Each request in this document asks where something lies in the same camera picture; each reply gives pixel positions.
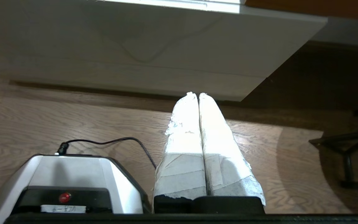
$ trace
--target black stand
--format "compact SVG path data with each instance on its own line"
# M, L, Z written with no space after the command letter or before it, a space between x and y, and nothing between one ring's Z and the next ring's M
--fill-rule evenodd
M354 111L354 116L358 116L358 110ZM331 149L332 151L337 152L343 156L345 180L341 181L341 186L351 189L358 189L358 182L354 181L354 173L351 160L351 155L358 150L358 142L345 151L337 148L333 145L333 143L355 139L358 139L358 132L309 140L309 142L314 145L323 145L328 149Z

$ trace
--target white device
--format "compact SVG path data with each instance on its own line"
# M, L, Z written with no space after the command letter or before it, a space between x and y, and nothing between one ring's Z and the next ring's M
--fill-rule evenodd
M114 159L35 155L0 188L0 224L21 212L143 214L147 195Z

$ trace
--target white cabinet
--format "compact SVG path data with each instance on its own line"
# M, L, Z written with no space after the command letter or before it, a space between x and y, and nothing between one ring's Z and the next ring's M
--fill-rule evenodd
M242 100L326 23L240 3L119 1L0 2L0 77Z

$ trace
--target cable plug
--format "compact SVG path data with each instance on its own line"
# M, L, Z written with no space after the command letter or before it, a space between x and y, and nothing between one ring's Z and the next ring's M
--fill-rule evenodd
M61 143L59 149L57 150L57 153L59 155L65 155L67 153L68 146L69 145L66 142Z

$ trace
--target white tape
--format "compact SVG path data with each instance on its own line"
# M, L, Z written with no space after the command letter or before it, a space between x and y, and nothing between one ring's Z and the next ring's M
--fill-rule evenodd
M212 195L256 196L265 205L263 190L244 159L215 100L200 94L200 126L207 187Z
M48 213L86 213L86 206L81 205L54 205L43 204L41 205L41 212Z
M195 199L206 195L199 105L189 92L173 108L168 140L155 172L154 195Z

